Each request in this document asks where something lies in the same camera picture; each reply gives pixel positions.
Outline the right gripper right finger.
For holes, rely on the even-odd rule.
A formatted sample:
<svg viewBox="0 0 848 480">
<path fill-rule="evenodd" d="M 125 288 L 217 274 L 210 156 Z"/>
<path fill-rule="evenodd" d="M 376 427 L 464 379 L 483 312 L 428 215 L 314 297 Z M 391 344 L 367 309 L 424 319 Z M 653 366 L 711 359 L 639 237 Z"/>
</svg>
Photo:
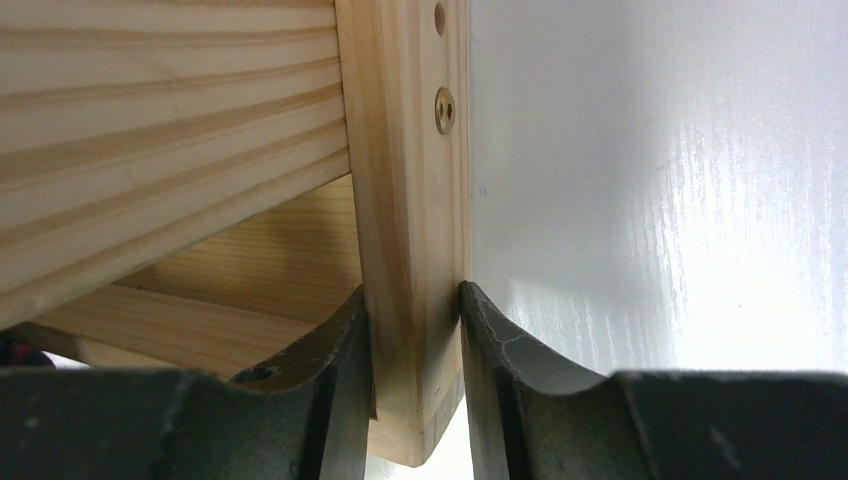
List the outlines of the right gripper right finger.
<svg viewBox="0 0 848 480">
<path fill-rule="evenodd" d="M 816 372 L 603 376 L 458 289 L 478 479 L 843 479 L 847 379 Z"/>
</svg>

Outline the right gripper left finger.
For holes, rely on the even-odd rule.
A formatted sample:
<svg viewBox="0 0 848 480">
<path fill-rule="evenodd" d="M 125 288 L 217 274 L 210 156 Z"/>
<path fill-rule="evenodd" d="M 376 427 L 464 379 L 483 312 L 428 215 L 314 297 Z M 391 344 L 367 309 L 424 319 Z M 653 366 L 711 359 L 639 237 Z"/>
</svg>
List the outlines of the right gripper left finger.
<svg viewBox="0 0 848 480">
<path fill-rule="evenodd" d="M 5 479 L 360 479 L 364 294 L 229 381 L 197 370 L 7 368 Z"/>
</svg>

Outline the wooden hanger rack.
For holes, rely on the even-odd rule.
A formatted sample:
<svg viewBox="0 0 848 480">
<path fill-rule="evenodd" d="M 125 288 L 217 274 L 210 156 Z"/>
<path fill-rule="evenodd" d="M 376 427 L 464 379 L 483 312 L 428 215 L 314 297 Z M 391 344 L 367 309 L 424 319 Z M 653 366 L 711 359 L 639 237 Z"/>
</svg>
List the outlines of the wooden hanger rack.
<svg viewBox="0 0 848 480">
<path fill-rule="evenodd" d="M 5 1 L 1 339 L 221 381 L 364 294 L 366 459 L 463 394 L 466 1 Z"/>
</svg>

